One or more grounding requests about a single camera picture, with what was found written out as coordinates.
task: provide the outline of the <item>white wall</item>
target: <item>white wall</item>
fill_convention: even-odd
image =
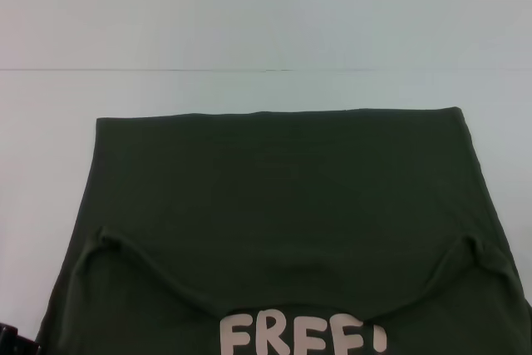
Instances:
[[[38,330],[95,119],[191,111],[462,107],[532,298],[531,27],[532,0],[0,0],[0,321]]]

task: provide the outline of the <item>t-shirt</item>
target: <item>t-shirt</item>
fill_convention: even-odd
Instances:
[[[462,113],[100,119],[50,355],[531,354]]]

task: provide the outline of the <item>dark green t-shirt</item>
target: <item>dark green t-shirt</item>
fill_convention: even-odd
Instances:
[[[531,354],[459,109],[100,119],[51,355]]]

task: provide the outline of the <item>fabric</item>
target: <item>fabric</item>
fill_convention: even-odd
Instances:
[[[50,355],[531,354],[462,113],[100,119]]]

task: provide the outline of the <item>dark object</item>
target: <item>dark object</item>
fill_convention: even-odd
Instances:
[[[0,355],[41,355],[42,347],[18,335],[18,329],[0,323]]]

